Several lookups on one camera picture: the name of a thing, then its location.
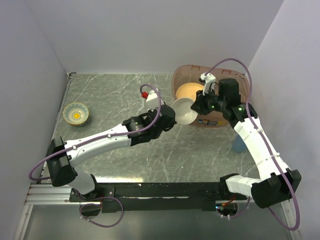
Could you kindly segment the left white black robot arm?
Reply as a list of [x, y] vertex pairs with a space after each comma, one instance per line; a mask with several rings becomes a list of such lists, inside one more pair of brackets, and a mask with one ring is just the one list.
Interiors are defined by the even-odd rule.
[[88, 137], [68, 141], [60, 137], [54, 138], [47, 150], [47, 156], [50, 157], [47, 167], [52, 186], [68, 185], [86, 200], [94, 201], [99, 195], [96, 178], [78, 166], [103, 153], [158, 139], [162, 132], [174, 127], [177, 123], [175, 117], [175, 111], [163, 104], [159, 112], [149, 110]]

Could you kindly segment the cream ceramic bowl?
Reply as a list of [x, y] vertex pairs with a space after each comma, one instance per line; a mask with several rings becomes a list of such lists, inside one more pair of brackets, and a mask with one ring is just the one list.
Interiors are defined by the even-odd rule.
[[191, 98], [182, 97], [173, 102], [171, 108], [175, 112], [175, 120], [180, 125], [189, 125], [193, 123], [198, 113], [191, 109], [194, 101]]

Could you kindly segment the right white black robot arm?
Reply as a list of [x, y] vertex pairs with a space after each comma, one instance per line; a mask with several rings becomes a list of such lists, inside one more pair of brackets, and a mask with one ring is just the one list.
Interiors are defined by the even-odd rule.
[[199, 80], [203, 90], [196, 92], [191, 110], [200, 115], [213, 111], [222, 113], [237, 135], [243, 140], [258, 169], [259, 178], [230, 174], [221, 178], [219, 195], [230, 199], [235, 194], [251, 197], [262, 209], [292, 199], [301, 180], [300, 172], [292, 170], [281, 159], [268, 137], [260, 119], [250, 103], [241, 100], [239, 83], [233, 78], [218, 82], [218, 91], [212, 89], [215, 80]]

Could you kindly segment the translucent pink plastic bin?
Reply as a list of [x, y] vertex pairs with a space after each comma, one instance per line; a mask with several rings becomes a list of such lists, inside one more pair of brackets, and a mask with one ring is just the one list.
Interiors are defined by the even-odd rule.
[[[195, 100], [196, 96], [194, 93], [189, 91], [188, 94], [184, 94], [181, 90], [179, 90], [179, 88], [184, 84], [192, 83], [193, 85], [197, 86], [192, 87], [192, 90], [201, 90], [202, 88], [200, 85], [202, 83], [199, 81], [199, 78], [201, 74], [207, 72], [209, 69], [209, 67], [191, 64], [178, 67], [173, 74], [171, 83], [173, 98], [175, 100], [179, 98], [190, 98]], [[239, 84], [241, 101], [244, 103], [247, 100], [250, 86], [249, 81], [244, 74], [235, 70], [224, 68], [215, 68], [212, 70], [211, 74], [215, 76], [216, 82], [219, 82], [222, 79], [235, 79]], [[229, 125], [229, 123], [223, 118], [222, 113], [217, 111], [213, 111], [208, 115], [198, 115], [191, 124], [201, 128], [220, 128]]]

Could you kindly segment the blue plastic cup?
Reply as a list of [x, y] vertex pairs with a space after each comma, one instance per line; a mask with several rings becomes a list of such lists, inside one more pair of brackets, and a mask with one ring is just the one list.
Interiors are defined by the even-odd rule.
[[237, 135], [232, 143], [231, 149], [235, 153], [243, 153], [247, 150], [247, 146], [244, 143], [243, 139], [239, 135]]

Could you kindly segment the yellow orange plate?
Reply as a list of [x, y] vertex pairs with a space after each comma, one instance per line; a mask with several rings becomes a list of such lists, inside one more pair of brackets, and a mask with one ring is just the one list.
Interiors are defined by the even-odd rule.
[[176, 98], [180, 99], [180, 98], [189, 98], [192, 99], [193, 101], [196, 100], [196, 95], [197, 95], [197, 91], [202, 91], [204, 89], [204, 86], [199, 84], [199, 83], [195, 83], [195, 82], [189, 82], [189, 83], [185, 83], [183, 85], [181, 85], [177, 91], [176, 91]]

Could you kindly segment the blue yellow patterned bowl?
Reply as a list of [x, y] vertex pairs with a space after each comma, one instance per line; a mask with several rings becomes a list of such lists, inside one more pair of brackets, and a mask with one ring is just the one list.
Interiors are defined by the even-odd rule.
[[80, 102], [72, 102], [63, 110], [64, 120], [71, 126], [80, 127], [84, 125], [90, 116], [89, 109]]

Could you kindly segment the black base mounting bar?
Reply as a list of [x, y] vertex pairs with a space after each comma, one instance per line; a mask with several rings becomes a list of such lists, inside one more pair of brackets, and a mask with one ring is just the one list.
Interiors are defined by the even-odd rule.
[[71, 202], [97, 204], [102, 213], [118, 211], [215, 211], [216, 202], [246, 200], [221, 182], [101, 182], [94, 176], [69, 183]]

